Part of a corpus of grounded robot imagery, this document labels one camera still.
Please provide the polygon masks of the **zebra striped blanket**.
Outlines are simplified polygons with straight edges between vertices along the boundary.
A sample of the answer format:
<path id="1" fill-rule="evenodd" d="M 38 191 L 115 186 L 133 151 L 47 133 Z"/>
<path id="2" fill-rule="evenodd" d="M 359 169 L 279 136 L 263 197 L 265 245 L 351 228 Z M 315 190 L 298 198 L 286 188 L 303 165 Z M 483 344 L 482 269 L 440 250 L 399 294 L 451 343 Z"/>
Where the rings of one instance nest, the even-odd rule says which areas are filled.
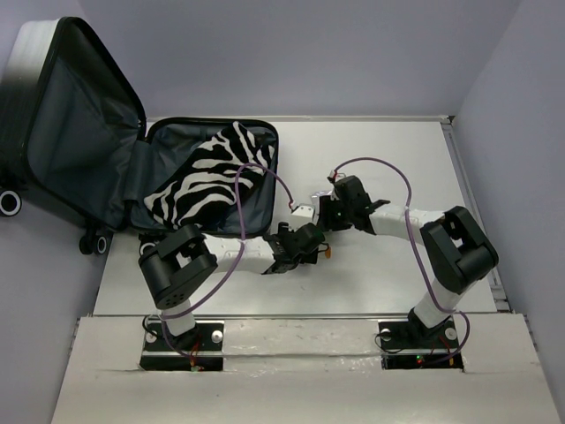
<path id="1" fill-rule="evenodd" d="M 177 230 L 215 225 L 253 194 L 275 160 L 275 143 L 234 121 L 203 141 L 163 184 L 143 199 L 149 215 Z"/>

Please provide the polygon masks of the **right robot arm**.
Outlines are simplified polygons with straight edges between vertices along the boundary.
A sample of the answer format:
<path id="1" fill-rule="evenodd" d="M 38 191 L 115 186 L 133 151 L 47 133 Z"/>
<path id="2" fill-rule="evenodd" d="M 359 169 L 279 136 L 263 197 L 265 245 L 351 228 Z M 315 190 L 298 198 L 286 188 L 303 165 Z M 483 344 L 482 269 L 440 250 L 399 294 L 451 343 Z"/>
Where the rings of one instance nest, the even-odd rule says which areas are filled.
<path id="1" fill-rule="evenodd" d="M 426 294 L 408 313 L 406 335 L 414 345 L 429 345 L 464 294 L 498 266 L 498 252 L 463 206 L 445 212 L 411 209 L 390 201 L 372 201 L 356 176 L 332 176 L 328 181 L 333 190 L 319 204 L 322 230 L 354 228 L 405 239 L 422 271 L 426 268 L 418 247 L 426 250 L 433 277 L 425 277 Z"/>

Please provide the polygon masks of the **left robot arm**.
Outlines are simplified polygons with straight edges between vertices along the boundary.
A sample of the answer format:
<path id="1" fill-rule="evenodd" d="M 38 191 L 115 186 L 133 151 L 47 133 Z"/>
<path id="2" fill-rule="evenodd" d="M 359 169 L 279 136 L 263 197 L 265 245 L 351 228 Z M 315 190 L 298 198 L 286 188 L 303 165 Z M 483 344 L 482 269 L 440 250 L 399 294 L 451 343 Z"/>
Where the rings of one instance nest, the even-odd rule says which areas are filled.
<path id="1" fill-rule="evenodd" d="M 200 340 L 192 311 L 216 294 L 236 271 L 255 275 L 283 274 L 315 264 L 330 251 L 322 231 L 307 223 L 292 230 L 253 238 L 221 238 L 186 225 L 156 244 L 145 244 L 138 264 L 160 312 L 162 338 L 185 354 Z"/>

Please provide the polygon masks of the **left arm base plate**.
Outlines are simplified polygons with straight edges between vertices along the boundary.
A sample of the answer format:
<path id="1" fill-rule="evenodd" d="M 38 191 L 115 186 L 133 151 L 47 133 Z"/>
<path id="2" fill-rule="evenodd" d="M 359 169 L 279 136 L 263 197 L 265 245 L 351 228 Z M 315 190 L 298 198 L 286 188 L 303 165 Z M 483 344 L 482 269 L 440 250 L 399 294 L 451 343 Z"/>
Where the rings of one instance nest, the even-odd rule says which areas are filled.
<path id="1" fill-rule="evenodd" d="M 147 317 L 139 357 L 144 371 L 221 372 L 224 356 L 224 321 L 196 321 L 195 332 L 174 337 L 158 319 Z"/>

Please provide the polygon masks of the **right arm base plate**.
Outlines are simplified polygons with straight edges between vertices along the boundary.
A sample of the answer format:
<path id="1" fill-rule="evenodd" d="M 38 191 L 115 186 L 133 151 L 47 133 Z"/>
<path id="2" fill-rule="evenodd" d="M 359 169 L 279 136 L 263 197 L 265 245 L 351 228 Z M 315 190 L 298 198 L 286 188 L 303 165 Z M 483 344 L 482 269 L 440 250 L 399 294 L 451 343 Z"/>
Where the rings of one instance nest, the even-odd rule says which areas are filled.
<path id="1" fill-rule="evenodd" d="M 407 321 L 378 323 L 374 343 L 382 353 L 381 365 L 385 370 L 464 369 L 460 353 L 446 360 L 459 348 L 452 319 L 444 322 L 432 335 L 413 335 L 409 329 Z"/>

